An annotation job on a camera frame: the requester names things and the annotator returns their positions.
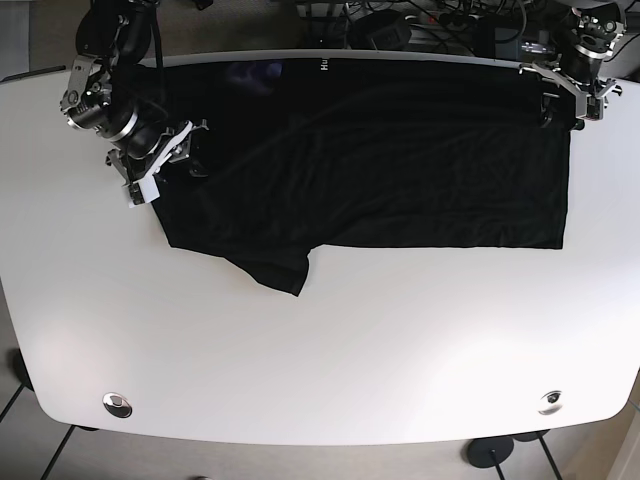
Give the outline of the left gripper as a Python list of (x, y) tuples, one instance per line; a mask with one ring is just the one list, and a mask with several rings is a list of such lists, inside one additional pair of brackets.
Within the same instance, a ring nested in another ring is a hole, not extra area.
[[(552, 82), (571, 93), (576, 97), (581, 94), (590, 94), (597, 97), (605, 97), (610, 93), (621, 96), (622, 87), (613, 78), (601, 81), (598, 77), (588, 80), (586, 83), (572, 79), (565, 74), (561, 68), (555, 63), (549, 62), (532, 62), (521, 63), (519, 65), (519, 73), (523, 72), (535, 73), (546, 81)], [(540, 96), (540, 108), (538, 116), (538, 125), (540, 128), (557, 127), (561, 122), (557, 107), (560, 105), (561, 96), (558, 93), (543, 91)]]

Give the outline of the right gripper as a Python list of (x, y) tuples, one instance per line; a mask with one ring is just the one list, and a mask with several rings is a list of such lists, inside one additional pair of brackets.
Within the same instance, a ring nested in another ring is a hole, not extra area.
[(165, 163), (183, 163), (191, 178), (208, 178), (208, 152), (192, 140), (202, 130), (209, 130), (206, 119), (181, 121), (173, 126), (137, 122), (125, 136), (113, 142), (115, 148), (107, 153), (105, 163), (117, 170), (126, 185), (143, 177), (154, 177)]

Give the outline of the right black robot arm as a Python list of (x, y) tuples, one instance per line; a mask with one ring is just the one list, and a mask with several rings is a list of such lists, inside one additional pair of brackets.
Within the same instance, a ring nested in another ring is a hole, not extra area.
[(67, 123), (113, 145), (106, 164), (128, 185), (164, 164), (193, 178), (208, 172), (191, 155), (190, 125), (169, 113), (158, 1), (92, 1), (76, 32), (77, 57), (60, 102)]

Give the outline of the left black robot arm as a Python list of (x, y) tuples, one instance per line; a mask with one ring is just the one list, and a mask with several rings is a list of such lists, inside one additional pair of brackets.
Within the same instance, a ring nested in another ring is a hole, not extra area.
[(599, 121), (608, 95), (622, 94), (613, 78), (602, 78), (600, 69), (612, 59), (626, 33), (626, 13), (619, 3), (599, 3), (590, 8), (573, 6), (560, 23), (555, 58), (519, 65), (519, 72), (533, 74), (573, 96), (575, 124)]

